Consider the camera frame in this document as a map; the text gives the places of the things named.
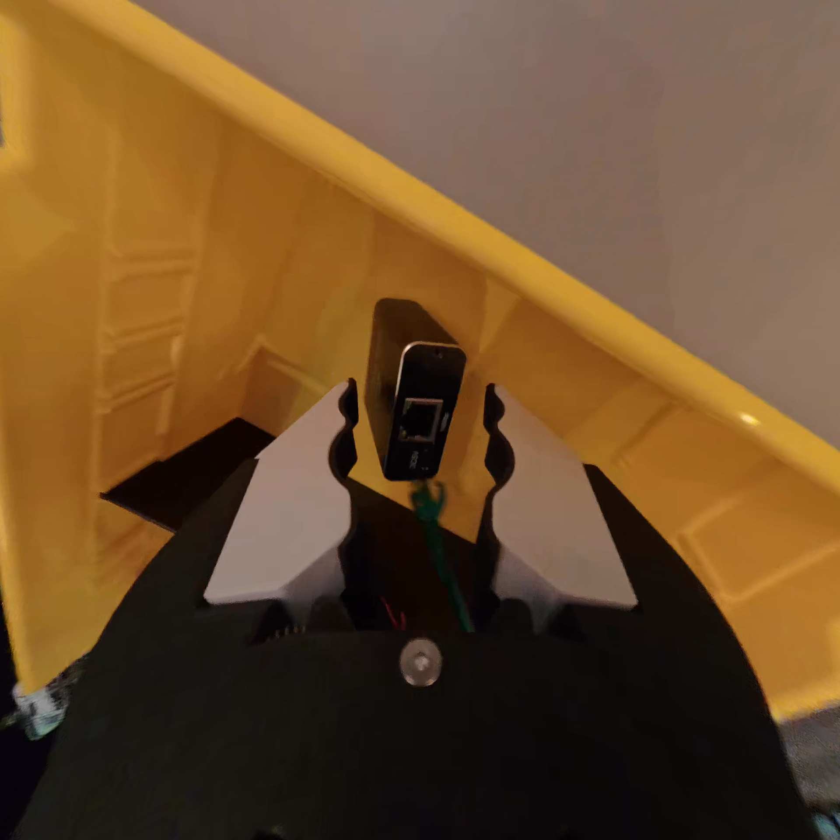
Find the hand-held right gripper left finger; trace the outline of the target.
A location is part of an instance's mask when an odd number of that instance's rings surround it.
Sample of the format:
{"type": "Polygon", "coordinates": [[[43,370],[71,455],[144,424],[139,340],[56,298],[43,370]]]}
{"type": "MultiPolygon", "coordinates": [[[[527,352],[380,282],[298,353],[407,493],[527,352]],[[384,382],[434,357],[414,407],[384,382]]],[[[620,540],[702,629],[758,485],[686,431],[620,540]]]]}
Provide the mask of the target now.
{"type": "Polygon", "coordinates": [[[256,457],[206,585],[206,602],[280,602],[289,613],[308,613],[320,597],[341,594],[358,420],[358,389],[349,378],[256,457]]]}

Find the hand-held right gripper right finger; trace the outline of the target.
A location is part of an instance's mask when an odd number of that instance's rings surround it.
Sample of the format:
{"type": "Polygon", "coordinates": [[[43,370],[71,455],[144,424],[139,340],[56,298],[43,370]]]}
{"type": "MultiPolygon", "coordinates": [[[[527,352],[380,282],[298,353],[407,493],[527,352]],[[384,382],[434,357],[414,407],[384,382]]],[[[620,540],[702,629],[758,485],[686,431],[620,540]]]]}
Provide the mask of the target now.
{"type": "Polygon", "coordinates": [[[570,605],[631,611],[638,599],[583,462],[506,388],[486,388],[487,494],[479,535],[490,588],[546,629],[570,605]]]}

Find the black ethernet splitter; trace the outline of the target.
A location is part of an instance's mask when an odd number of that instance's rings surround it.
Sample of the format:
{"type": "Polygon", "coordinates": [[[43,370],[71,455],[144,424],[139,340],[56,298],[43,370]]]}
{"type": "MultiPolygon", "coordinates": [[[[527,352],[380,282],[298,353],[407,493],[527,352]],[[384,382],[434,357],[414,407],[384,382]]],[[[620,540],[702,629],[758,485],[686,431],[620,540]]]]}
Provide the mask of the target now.
{"type": "Polygon", "coordinates": [[[466,363],[456,339],[419,303],[375,303],[364,404],[386,480],[436,477],[466,363]]]}

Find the yellow plastic bin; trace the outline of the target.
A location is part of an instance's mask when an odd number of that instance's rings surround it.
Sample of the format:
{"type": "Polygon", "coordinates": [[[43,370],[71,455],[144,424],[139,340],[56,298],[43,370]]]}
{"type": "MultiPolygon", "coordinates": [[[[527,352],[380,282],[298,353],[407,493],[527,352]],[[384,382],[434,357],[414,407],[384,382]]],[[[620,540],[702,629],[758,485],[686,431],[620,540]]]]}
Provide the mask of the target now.
{"type": "Polygon", "coordinates": [[[363,385],[373,308],[465,350],[728,619],[838,701],[838,3],[2,2],[2,584],[34,691],[161,527],[102,492],[363,385]]]}

